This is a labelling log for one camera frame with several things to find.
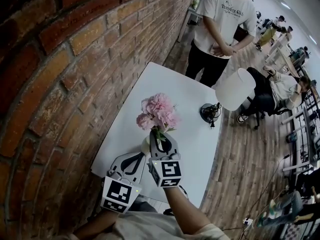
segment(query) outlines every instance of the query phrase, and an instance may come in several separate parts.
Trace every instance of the person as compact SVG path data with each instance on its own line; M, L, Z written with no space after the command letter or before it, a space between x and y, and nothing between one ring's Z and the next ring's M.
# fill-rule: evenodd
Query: person
M281 50L289 43L289 41L292 39L292 31L293 28L289 26L286 31L281 33L278 40L274 43L274 45L272 45L271 50L267 54L268 57L272 57L273 53L276 51L277 48Z
M308 47L300 47L294 51L291 56L291 62L295 62L296 60L300 59L304 54L308 55Z
M313 194L312 187L320 193L320 169L314 170L310 174L300 173L297 177L295 190L299 191L302 197L310 197Z
M196 12L203 16L203 21L195 28L185 75L195 79L204 68L200 83L212 87L230 57L254 40L256 10L252 0L201 0ZM231 46L241 24L248 35Z
M305 93L311 87L310 79L306 76L302 76L297 82L293 76L280 74L270 66L264 66L263 70L272 75L271 81L255 68L247 69L256 84L255 97L249 108L237 117L239 124L244 123L250 115L255 114L257 109L272 113L282 105L286 109L293 110L302 103Z
M279 18L274 19L271 25L269 27L266 27L267 30L261 36L259 41L255 44L255 47L260 50L262 46L269 43L269 41L274 36L276 31L279 31L279 32L281 31L280 22L284 22L284 21L285 21L285 17L283 17L282 15Z
M284 200L277 204L271 200L269 205L269 212L274 215L275 212L281 212L285 207L292 205L292 212L280 217L271 219L267 217L265 212L258 220L257 227L281 225L286 223L294 223L301 225L308 222L313 222L320 218L320 199L317 197L317 193L314 191L314 198L316 203L314 204L303 204L300 193L294 191L287 196Z
M153 207L151 212L128 211L125 214L104 210L73 234L58 236L54 240L230 240L210 223L206 215L185 197L179 187L164 188L164 192L174 217L157 213ZM148 210L148 203L143 204L143 210Z

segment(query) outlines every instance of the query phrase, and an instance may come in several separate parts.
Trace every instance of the sneaker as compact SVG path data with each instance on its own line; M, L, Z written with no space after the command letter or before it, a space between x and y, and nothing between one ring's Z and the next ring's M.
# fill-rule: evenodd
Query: sneaker
M276 207L276 203L275 201L272 199L269 203L269 212L270 214L273 216L275 215L275 207Z
M237 121L239 124L243 124L248 118L249 118L249 116L244 115L244 114L241 114L241 115L239 115L239 116L236 118L236 121Z
M261 228L262 226L263 226L263 222L264 222L264 220L265 220L265 218L267 217L267 213L266 212L264 212L261 216L260 216L260 218L259 218L259 220L258 220L258 223L257 223L257 228Z

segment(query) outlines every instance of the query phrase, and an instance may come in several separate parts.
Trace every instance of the black pants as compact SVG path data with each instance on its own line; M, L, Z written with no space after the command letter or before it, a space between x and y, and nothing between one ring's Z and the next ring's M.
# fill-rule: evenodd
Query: black pants
M269 80L253 67L249 67L247 71L253 76L255 81L255 97L249 108L244 111L243 114L245 116L250 116L252 114L255 114L257 110L272 113L275 110L276 104Z
M212 87L216 84L222 72L225 70L229 59L214 57L198 49L194 41L188 58L188 68L185 75L196 79L197 74L204 68L200 83Z

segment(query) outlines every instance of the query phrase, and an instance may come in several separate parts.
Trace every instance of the white lampshade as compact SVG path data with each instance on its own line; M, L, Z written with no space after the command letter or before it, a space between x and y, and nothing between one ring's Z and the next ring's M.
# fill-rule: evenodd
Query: white lampshade
M255 79L244 68L239 68L215 89L220 104L229 111L237 110L256 87Z

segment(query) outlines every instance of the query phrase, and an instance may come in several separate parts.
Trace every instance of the flower bouquet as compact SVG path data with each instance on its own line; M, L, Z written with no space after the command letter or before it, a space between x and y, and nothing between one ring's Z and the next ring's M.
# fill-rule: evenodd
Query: flower bouquet
M163 133L175 130L180 121L176 106L164 93L146 98L141 104L142 113L136 118L136 124L143 130L154 131L158 140L165 141Z

